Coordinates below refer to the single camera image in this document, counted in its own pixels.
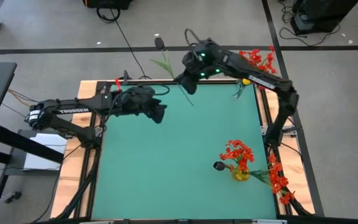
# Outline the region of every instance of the flower bouquet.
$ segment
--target flower bouquet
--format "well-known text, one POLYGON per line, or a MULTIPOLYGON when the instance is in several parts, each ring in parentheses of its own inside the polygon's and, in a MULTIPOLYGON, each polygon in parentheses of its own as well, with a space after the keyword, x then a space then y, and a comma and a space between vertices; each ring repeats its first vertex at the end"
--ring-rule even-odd
MULTIPOLYGON (((250 65, 254 66, 255 68, 264 71, 264 72, 270 72, 272 74, 276 74, 277 73, 277 69, 275 69, 273 67, 273 61, 274 61, 274 47, 273 46, 269 46, 268 47, 269 50, 271 51, 270 53, 267 54, 267 56, 265 57, 265 59, 262 60, 262 56, 259 55, 260 50, 259 49, 254 49, 250 52, 245 52, 243 50, 240 50, 239 55, 241 58, 243 58, 244 60, 247 60, 250 65)), ((247 80, 247 79, 243 79, 242 83, 245 85, 248 85, 251 83, 251 81, 247 80)), ((258 88, 260 90, 264 90, 265 87, 258 85, 258 88)))
POLYGON ((215 162, 214 168, 216 170, 229 169, 233 179, 237 181, 246 181, 250 177, 255 177, 272 188, 274 194, 282 193, 283 196, 280 197, 281 203, 288 204, 290 199, 294 199, 295 192, 291 193, 286 188, 288 179, 284 176, 280 177, 278 174, 279 171, 283 170, 283 167, 280 162, 277 162, 274 154, 269 155, 269 164, 266 169, 249 170, 247 166, 248 162, 255 161, 252 149, 240 140, 230 140, 226 144, 226 153, 220 154, 219 157, 223 161, 227 159, 234 161, 236 166, 223 162, 215 162))

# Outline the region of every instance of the floor stripe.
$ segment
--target floor stripe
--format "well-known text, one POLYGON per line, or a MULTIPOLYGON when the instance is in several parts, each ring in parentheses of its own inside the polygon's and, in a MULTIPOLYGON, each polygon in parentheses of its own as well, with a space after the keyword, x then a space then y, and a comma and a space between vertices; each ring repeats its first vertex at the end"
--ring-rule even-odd
MULTIPOLYGON (((264 10, 265 10, 265 14, 266 14, 268 29, 270 31, 270 35, 272 36, 273 46, 274 46, 274 49, 276 50, 277 62, 278 62, 278 66, 280 67, 281 75, 284 79, 289 79, 288 73, 287 73, 287 68, 285 67, 284 58, 282 55, 282 50, 281 50, 280 44, 278 43, 277 33, 274 28, 272 15, 270 13, 270 9, 269 9, 267 0, 262 0, 262 4, 264 6, 264 10)), ((302 127, 298 112, 296 112, 293 115, 293 120, 294 120, 296 126, 302 127)), ((321 204, 321 199, 320 199, 318 188, 317 188, 316 178, 314 176, 313 167, 311 165, 310 155, 309 155, 308 147, 306 145, 306 139, 305 139, 303 130, 298 131, 298 142, 299 142, 299 148, 300 148, 302 158, 303 158, 303 165, 305 167, 305 174, 306 174, 306 178, 308 180, 308 186, 309 186, 309 190, 310 190, 311 199, 313 201, 314 212, 319 216, 324 216, 323 206, 321 204)))
MULTIPOLYGON (((269 50, 268 46, 236 46, 223 45, 224 50, 269 50)), ((134 52, 159 52, 155 47, 133 47, 134 52)), ((190 47, 165 47, 169 51, 188 51, 190 47)), ((105 47, 105 48, 72 48, 72 49, 1 49, 0 54, 65 54, 65 53, 104 53, 104 52, 131 52, 128 47, 105 47)))
POLYGON ((358 50, 358 45, 354 46, 317 46, 317 47, 306 47, 306 46, 281 46, 280 50, 288 50, 288 51, 313 51, 313 50, 358 50))
MULTIPOLYGON (((302 47, 302 46, 279 46, 278 41, 273 44, 277 52, 277 61, 283 62, 282 51, 335 51, 335 50, 358 50, 358 45, 355 46, 319 46, 319 47, 302 47)), ((224 50, 269 50, 268 46, 241 46, 241 45, 223 45, 221 46, 224 50)), ((158 52, 159 50, 155 47, 133 47, 134 52, 158 52)), ((169 51, 188 51, 189 47, 178 46, 178 47, 165 47, 165 50, 169 51)), ((109 53, 109 52, 131 52, 128 47, 104 47, 104 48, 72 48, 72 49, 0 49, 0 54, 65 54, 65 53, 109 53)))

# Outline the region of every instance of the wooden table frame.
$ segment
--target wooden table frame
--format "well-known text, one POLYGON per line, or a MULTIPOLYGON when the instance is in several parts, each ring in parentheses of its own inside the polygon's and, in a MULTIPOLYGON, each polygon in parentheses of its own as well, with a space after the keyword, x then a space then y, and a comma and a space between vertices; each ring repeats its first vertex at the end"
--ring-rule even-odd
MULTIPOLYGON (((171 80, 129 80, 130 84, 138 83, 164 83, 164 84, 173 84, 171 80)), ((90 98, 96 93, 105 90, 105 86, 108 82, 112 81, 82 81, 80 89, 78 92, 78 98, 90 98)), ((220 79, 220 80, 204 80, 202 83, 213 84, 229 84, 235 83, 233 79, 220 79)), ((275 119, 278 113, 278 100, 274 92, 270 90, 259 90, 255 88, 255 97, 258 102, 258 111, 261 126, 267 126, 271 123, 271 119, 275 119)), ((74 114, 72 123, 77 124, 82 127, 86 126, 96 126, 99 124, 99 119, 95 114, 91 113, 80 113, 74 114)), ((291 125, 291 122, 287 120, 286 125, 291 125)), ((293 147, 299 151, 297 138, 292 138, 290 136, 283 137, 283 143, 293 147)), ((65 154, 70 153, 74 148, 79 145, 77 139, 71 139, 67 143, 67 149, 65 154)), ((292 191, 296 191, 296 199, 302 204, 302 206, 309 212, 314 213, 315 206, 321 208, 321 201, 317 194, 311 194, 309 185, 316 185, 314 175, 307 177, 304 167, 305 160, 309 160, 307 155, 301 159, 300 155, 297 152, 287 148, 284 145, 278 147, 279 158, 283 164, 283 170, 285 176, 289 180, 288 188, 292 191)), ((62 169, 60 172, 60 177, 57 184, 57 189, 55 193, 55 198, 53 201, 53 207, 51 212, 51 218, 59 215, 66 205, 70 202, 72 196, 78 189, 78 186, 84 181, 87 173, 89 172, 94 158, 94 151, 90 149, 80 148, 76 150, 70 157, 67 157, 62 164, 62 169)), ((93 196, 94 188, 96 181, 92 183, 86 189, 86 192, 83 194, 82 202, 79 203, 75 211, 71 214, 71 217, 90 217, 91 210, 93 206, 93 196)), ((285 208, 283 204, 275 201, 276 204, 276 213, 277 215, 296 215, 294 209, 291 209, 290 206, 285 208)))

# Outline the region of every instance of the wooden board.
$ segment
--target wooden board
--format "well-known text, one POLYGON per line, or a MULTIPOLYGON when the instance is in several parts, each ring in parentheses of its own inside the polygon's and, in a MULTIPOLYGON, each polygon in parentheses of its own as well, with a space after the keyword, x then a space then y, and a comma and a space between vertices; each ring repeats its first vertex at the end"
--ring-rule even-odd
MULTIPOLYGON (((94 96, 96 91, 97 80, 90 81, 81 81, 80 89, 78 91, 78 98, 90 98, 94 96)), ((262 103, 262 97, 260 91, 257 90, 257 97, 259 100, 259 108, 260 113, 262 115, 262 122, 264 125, 267 125, 267 120, 265 118, 264 106, 262 103)), ((270 107, 270 113, 272 115, 272 119, 274 120, 278 113, 278 100, 277 96, 274 92, 267 90, 267 99, 270 107)), ((89 126, 91 120, 90 113, 83 114, 75 114, 73 116, 73 123, 79 126, 89 126)), ((291 138, 290 136, 285 136, 283 138, 283 143, 295 148, 298 150, 298 143, 296 138, 291 138)), ((77 139, 71 139, 67 143, 67 149, 65 154, 70 153, 74 150, 75 147, 79 145, 79 141, 77 139)), ((292 191, 296 191, 295 197, 302 204, 302 206, 309 212, 314 213, 313 204, 311 201, 310 191, 307 183, 307 179, 305 176, 305 171, 303 168, 302 161, 300 159, 300 155, 286 146, 280 146, 280 157, 283 164, 283 170, 285 172, 285 176, 288 178, 289 184, 288 188, 292 191)), ((59 215, 63 209, 68 205, 75 192, 78 189, 78 185, 80 183, 80 175, 81 168, 83 164, 85 150, 79 148, 72 155, 67 157, 63 161, 62 171, 60 173, 60 177, 57 184, 55 199, 53 201, 51 218, 59 215)), ((93 153, 89 157, 89 166, 92 166, 93 162, 93 153)), ((89 198, 89 188, 84 193, 82 199, 82 206, 80 211, 80 216, 86 215, 86 206, 88 204, 89 198)), ((280 211, 282 214, 285 214, 284 206, 280 205, 280 211)))
MULTIPOLYGON (((276 118, 278 114, 278 98, 276 93, 266 90, 267 101, 269 105, 270 114, 272 119, 276 118)), ((264 126, 267 126, 267 120, 265 116, 264 106, 262 103, 262 95, 259 90, 257 90, 257 97, 259 99, 259 108, 260 114, 262 115, 262 123, 264 126)), ((292 123, 290 120, 287 120, 285 123, 286 126, 291 126, 292 123)), ((292 148, 299 151, 297 138, 291 138, 290 136, 284 136, 282 143, 291 146, 292 148)), ((302 206, 310 213, 314 213, 314 207, 311 200, 311 195, 309 191, 308 182, 306 179, 303 163, 300 155, 297 152, 294 152, 290 148, 281 145, 278 147, 280 153, 280 158, 283 165, 284 175, 288 179, 289 184, 288 188, 291 191, 295 191, 296 199, 302 204, 302 206)), ((284 206, 280 205, 280 212, 285 214, 284 206)), ((296 211, 292 209, 293 215, 296 215, 296 211)))

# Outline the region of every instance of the white paper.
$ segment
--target white paper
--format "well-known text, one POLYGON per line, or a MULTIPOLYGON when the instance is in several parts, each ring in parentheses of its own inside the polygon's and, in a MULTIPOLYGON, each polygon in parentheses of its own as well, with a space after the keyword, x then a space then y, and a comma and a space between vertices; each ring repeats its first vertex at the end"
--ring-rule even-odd
MULTIPOLYGON (((30 138, 33 141, 36 141, 44 146, 47 146, 57 152, 64 154, 66 149, 67 140, 60 137, 57 134, 42 134, 38 133, 35 137, 30 138)), ((50 169, 50 170, 59 170, 60 164, 57 162, 52 162, 48 159, 35 156, 33 154, 27 153, 24 162, 24 170, 28 169, 50 169)))

